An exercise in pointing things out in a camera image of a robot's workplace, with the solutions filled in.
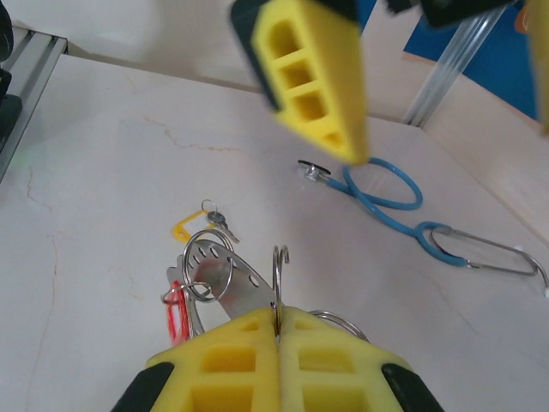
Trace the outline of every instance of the yellow key tag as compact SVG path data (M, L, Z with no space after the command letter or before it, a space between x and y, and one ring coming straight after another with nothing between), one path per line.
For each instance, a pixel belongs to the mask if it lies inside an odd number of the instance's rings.
M180 242L187 243L193 234L203 229L211 229L214 224L208 220L208 212L201 210L187 217L172 229L173 237Z

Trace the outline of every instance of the metal frame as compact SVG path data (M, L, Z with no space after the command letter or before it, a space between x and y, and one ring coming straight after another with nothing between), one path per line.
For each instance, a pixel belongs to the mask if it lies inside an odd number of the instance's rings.
M455 79L467 68L506 9L507 6L477 15L465 20L458 27L417 94L403 123L425 126Z
M12 75L8 94L21 98L23 110L0 152L0 181L8 169L59 56L67 51L66 39L49 34L14 27L14 38L14 51L3 63L3 69Z

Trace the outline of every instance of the marble surface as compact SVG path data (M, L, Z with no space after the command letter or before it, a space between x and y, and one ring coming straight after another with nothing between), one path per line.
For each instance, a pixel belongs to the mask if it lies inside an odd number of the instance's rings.
M549 267L547 248L421 130L373 119L371 138L425 195L421 210L393 216L520 245ZM299 177L300 158L338 170L259 95L62 56L0 184L0 410L112 407L169 347L160 295L182 250L171 228L204 198L265 278L273 245L289 246L287 304L352 320L446 410L546 410L541 280L439 263ZM379 196L412 196L375 167L354 176ZM226 320L216 304L199 310L207 328Z

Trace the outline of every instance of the red tag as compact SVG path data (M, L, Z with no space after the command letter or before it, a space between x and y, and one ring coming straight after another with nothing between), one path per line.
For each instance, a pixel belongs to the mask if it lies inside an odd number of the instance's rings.
M179 282L174 282L172 284L172 288L174 289L179 286ZM178 289L178 291L171 294L168 299L170 301L170 303L166 304L168 331L170 333L170 338L172 339L172 345L178 346L189 339L189 318L187 316L184 290L182 288ZM178 307L179 328L178 322L175 319L175 314L173 313L174 306Z

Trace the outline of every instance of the key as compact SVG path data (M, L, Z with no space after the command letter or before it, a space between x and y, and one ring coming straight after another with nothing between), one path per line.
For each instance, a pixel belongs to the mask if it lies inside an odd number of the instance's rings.
M226 224L225 216L222 215L217 210L208 212L208 220L211 221L215 227L225 233L234 243L240 243L240 240L234 235L234 233L229 229L229 226Z

